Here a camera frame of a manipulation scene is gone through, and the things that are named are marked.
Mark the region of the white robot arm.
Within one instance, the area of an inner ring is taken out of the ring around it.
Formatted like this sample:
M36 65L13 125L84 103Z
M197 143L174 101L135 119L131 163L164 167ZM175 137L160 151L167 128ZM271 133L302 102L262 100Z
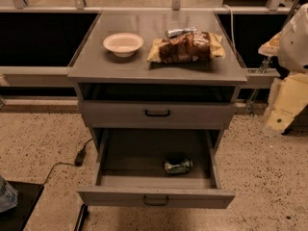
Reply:
M273 136L284 133L308 105L308 4L302 5L258 53L276 56L279 65L289 70L287 77L275 79L270 87L264 132Z

